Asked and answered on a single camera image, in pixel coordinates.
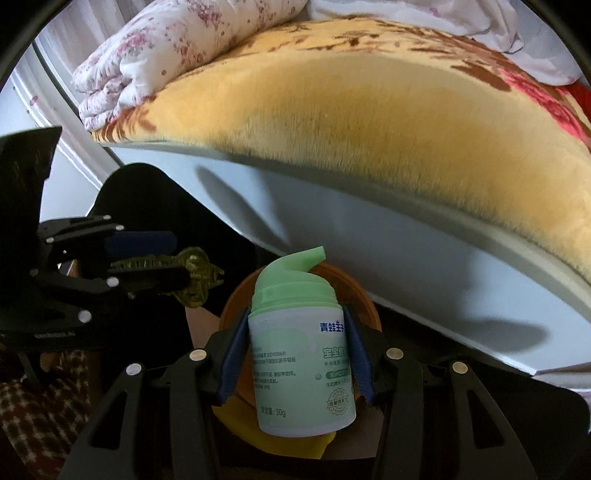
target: checkered cloth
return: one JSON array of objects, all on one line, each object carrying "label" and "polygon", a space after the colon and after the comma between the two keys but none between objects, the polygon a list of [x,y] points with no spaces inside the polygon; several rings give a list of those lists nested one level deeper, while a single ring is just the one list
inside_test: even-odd
[{"label": "checkered cloth", "polygon": [[90,418],[86,354],[63,353],[42,392],[26,389],[18,360],[0,351],[0,426],[35,479],[57,478]]}]

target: pink floral fabric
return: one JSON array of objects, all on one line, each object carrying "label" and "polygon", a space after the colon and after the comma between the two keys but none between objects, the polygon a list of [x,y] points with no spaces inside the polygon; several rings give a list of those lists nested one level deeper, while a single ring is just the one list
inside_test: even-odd
[{"label": "pink floral fabric", "polygon": [[[554,121],[556,121],[563,130],[572,137],[581,140],[588,147],[591,147],[591,141],[583,129],[583,124],[563,102],[559,102],[556,98],[552,97],[547,90],[532,82],[530,79],[525,78],[523,75],[502,69],[499,69],[499,72],[505,83],[513,87],[515,90],[519,90],[521,93],[526,94],[530,99],[546,109]],[[567,90],[557,90],[562,95],[568,93]]]},{"label": "pink floral fabric", "polygon": [[307,0],[155,0],[73,73],[87,94],[85,128],[96,131],[179,75],[257,31],[296,16]]}]

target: brown pot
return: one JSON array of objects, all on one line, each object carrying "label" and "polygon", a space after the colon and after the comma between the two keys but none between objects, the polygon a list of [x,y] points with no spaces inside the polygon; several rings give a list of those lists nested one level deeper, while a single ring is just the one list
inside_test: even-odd
[{"label": "brown pot", "polygon": [[[222,312],[220,330],[228,328],[236,319],[240,309],[251,306],[252,296],[255,292],[255,283],[263,269],[250,274],[230,296]],[[369,298],[367,292],[355,280],[342,270],[325,262],[317,265],[311,273],[327,280],[335,289],[336,297],[341,305],[350,304],[355,309],[359,321],[376,330],[382,330],[378,311]],[[255,407],[255,387],[252,379],[252,356],[250,350],[242,364],[242,371],[236,386],[236,396]]]}]

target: green pump cap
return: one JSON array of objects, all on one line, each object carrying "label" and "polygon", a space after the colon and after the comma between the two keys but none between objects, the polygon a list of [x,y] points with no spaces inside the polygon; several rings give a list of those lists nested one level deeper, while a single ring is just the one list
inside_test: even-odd
[{"label": "green pump cap", "polygon": [[256,280],[250,317],[298,307],[340,309],[330,283],[308,273],[324,259],[324,247],[317,247],[281,257],[267,265]]}]

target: yellow cloth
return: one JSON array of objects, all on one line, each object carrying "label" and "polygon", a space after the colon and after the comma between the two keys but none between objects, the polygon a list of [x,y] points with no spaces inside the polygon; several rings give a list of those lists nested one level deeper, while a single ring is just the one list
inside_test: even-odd
[{"label": "yellow cloth", "polygon": [[255,409],[235,396],[223,407],[214,407],[213,413],[234,435],[273,455],[320,459],[327,445],[335,439],[334,432],[307,438],[268,435],[259,428]]},{"label": "yellow cloth", "polygon": [[517,232],[591,280],[591,129],[503,55],[369,18],[260,33],[97,132],[344,173]]}]

